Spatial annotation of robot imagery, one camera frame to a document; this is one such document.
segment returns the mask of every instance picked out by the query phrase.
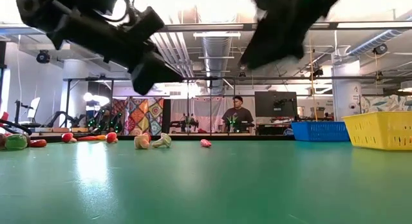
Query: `security camera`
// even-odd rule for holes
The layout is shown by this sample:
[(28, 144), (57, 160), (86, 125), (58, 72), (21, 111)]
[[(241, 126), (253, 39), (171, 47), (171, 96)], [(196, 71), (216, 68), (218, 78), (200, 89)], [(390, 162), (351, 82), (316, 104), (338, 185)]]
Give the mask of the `security camera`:
[(40, 53), (37, 54), (36, 61), (40, 64), (47, 64), (50, 62), (50, 55), (48, 50), (40, 50)]

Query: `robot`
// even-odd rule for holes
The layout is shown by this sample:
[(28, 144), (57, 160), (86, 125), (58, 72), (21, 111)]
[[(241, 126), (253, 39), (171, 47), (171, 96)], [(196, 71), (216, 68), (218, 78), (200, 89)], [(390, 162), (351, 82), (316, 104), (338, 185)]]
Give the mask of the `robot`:
[[(117, 0), (17, 0), (24, 24), (46, 33), (58, 50), (63, 41), (74, 42), (128, 69), (133, 89), (145, 95), (157, 82), (181, 82), (182, 75), (165, 62), (149, 37), (164, 27), (157, 13), (144, 12), (124, 0), (124, 16), (117, 20), (104, 17), (113, 12)], [(254, 0), (266, 12), (239, 65), (256, 69), (264, 64), (304, 55), (306, 32), (338, 0)], [(126, 23), (118, 26), (109, 22)]]

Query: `yellow basket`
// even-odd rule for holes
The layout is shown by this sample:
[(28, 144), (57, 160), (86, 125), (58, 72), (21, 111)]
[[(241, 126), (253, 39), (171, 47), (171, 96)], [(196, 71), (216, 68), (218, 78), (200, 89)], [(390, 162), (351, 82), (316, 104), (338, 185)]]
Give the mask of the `yellow basket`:
[(352, 145), (412, 150), (412, 112), (380, 111), (343, 117)]

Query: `plastic basket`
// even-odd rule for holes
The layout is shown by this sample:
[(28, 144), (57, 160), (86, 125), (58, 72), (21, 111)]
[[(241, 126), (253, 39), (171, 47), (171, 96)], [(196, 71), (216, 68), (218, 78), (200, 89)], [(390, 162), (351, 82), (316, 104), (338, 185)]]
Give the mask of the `plastic basket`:
[(412, 150), (412, 112), (380, 111), (343, 117), (352, 145)]
[(296, 140), (313, 142), (349, 141), (344, 122), (293, 122)]

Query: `black t-shirt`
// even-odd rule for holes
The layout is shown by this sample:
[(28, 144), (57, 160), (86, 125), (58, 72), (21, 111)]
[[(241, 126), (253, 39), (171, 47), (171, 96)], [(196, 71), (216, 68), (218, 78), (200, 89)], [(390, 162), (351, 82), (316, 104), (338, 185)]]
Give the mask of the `black t-shirt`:
[(231, 117), (237, 117), (235, 121), (235, 126), (240, 126), (240, 124), (243, 121), (246, 121), (248, 123), (253, 122), (252, 114), (250, 114), (250, 111), (248, 109), (243, 108), (243, 107), (240, 109), (235, 109), (235, 108), (228, 109), (223, 115), (222, 119), (228, 125), (229, 121), (227, 118), (231, 118)]

